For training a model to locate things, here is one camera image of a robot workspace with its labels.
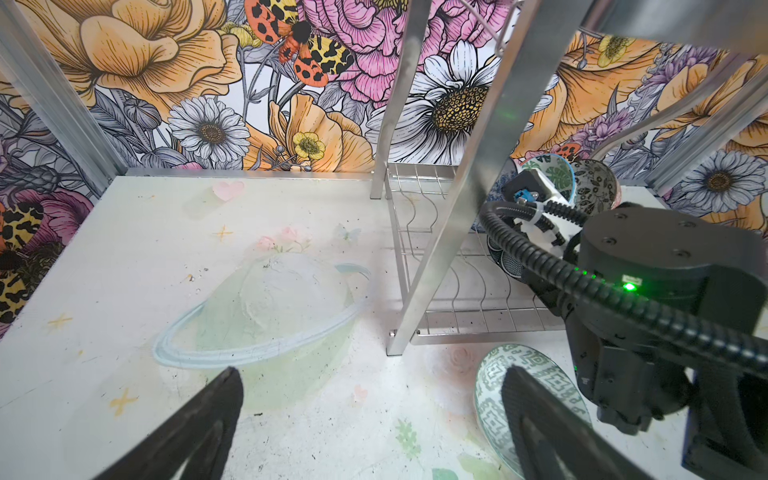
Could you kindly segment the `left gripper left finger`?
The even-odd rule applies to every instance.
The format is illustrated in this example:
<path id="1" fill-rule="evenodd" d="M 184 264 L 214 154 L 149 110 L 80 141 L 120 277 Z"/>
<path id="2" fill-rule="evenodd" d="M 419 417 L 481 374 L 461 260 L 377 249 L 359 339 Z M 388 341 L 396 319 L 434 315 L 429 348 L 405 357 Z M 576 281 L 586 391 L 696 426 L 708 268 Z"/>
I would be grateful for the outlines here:
<path id="1" fill-rule="evenodd" d="M 99 479 L 220 479 L 244 399 L 228 367 Z"/>

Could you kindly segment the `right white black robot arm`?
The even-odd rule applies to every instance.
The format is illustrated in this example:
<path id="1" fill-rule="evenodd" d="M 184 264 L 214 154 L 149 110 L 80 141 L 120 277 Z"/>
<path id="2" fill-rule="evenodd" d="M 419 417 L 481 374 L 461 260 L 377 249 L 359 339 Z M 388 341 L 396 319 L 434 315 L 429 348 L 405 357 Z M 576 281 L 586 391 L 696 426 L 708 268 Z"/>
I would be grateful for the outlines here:
<path id="1" fill-rule="evenodd" d="M 512 232 L 505 249 L 556 295 L 577 385 L 600 421 L 634 435 L 688 413 L 683 466 L 705 479 L 767 475 L 765 253 L 750 232 L 622 205 L 578 225 L 569 261 Z"/>

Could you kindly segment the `dark blue floral bowl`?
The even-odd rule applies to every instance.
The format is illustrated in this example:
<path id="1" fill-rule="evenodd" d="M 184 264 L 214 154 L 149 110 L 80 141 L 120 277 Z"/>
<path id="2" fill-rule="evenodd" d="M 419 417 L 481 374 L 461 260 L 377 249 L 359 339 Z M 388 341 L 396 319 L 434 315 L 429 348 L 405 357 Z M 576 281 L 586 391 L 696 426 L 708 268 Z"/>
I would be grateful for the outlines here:
<path id="1" fill-rule="evenodd" d="M 507 254 L 490 236 L 486 237 L 487 248 L 491 259 L 508 277 L 520 281 L 523 273 L 522 263 Z"/>

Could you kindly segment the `black white floral bowl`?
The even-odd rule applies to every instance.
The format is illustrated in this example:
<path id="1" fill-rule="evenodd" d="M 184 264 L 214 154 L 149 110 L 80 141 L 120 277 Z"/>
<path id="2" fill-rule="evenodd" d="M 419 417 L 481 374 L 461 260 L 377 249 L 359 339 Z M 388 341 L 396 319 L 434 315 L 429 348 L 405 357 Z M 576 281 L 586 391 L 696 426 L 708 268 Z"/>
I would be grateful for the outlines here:
<path id="1" fill-rule="evenodd" d="M 616 208 L 621 202 L 621 189 L 610 168 L 592 159 L 571 163 L 575 177 L 574 206 L 588 216 Z"/>

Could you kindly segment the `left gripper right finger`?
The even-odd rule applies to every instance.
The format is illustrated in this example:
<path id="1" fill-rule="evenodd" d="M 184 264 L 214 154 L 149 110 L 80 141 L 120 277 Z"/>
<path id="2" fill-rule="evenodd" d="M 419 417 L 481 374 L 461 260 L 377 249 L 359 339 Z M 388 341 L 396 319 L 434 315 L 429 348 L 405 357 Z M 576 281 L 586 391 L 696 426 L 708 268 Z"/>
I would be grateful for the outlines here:
<path id="1" fill-rule="evenodd" d="M 575 479 L 647 479 L 639 467 L 629 461 L 590 427 L 567 410 L 557 399 L 531 381 L 518 368 L 506 377 L 513 384 L 530 384 L 540 396 L 527 420 L 513 408 L 507 410 L 516 451 L 526 479 L 564 479 L 570 473 Z"/>

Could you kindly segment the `pale green geometric bowl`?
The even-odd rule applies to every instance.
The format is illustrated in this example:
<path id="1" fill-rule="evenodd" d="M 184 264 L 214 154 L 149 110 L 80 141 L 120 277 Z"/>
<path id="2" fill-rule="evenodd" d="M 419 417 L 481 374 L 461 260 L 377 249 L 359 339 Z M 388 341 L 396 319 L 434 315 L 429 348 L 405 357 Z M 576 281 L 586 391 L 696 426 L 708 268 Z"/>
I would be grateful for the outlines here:
<path id="1" fill-rule="evenodd" d="M 509 389 L 506 377 L 510 369 L 524 370 L 587 426 L 592 425 L 586 403 L 565 371 L 544 353 L 521 344 L 503 344 L 493 348 L 480 363 L 475 380 L 474 404 L 482 433 L 502 462 L 519 477 L 524 476 L 518 458 L 514 435 L 507 416 L 513 408 L 527 420 L 535 409 L 533 402 L 541 397 L 530 390 L 530 384 L 515 383 Z"/>

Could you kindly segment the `blue rose pattern bowl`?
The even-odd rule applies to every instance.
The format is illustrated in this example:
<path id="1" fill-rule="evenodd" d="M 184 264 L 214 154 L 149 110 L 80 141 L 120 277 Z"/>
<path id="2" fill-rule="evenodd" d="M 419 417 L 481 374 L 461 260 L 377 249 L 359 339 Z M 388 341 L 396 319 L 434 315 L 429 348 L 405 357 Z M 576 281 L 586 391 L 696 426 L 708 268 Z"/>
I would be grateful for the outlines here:
<path id="1" fill-rule="evenodd" d="M 518 173 L 519 173 L 519 169 L 515 160 L 508 159 L 500 175 L 498 176 L 497 180 L 495 181 L 494 185 L 489 191 L 486 201 L 487 202 L 504 201 L 505 197 L 503 194 L 503 189 L 506 184 L 508 184 L 518 175 Z"/>

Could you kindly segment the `green leaf pattern bowl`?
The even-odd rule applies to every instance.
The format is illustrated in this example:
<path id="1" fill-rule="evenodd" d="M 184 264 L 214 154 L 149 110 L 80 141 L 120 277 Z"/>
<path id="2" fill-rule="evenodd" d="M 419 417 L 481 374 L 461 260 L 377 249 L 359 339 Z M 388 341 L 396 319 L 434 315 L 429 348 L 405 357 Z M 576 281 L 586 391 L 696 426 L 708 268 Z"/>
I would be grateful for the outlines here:
<path id="1" fill-rule="evenodd" d="M 545 153 L 527 160 L 522 165 L 522 169 L 540 170 L 567 203 L 573 204 L 576 193 L 575 171 L 564 157 Z"/>

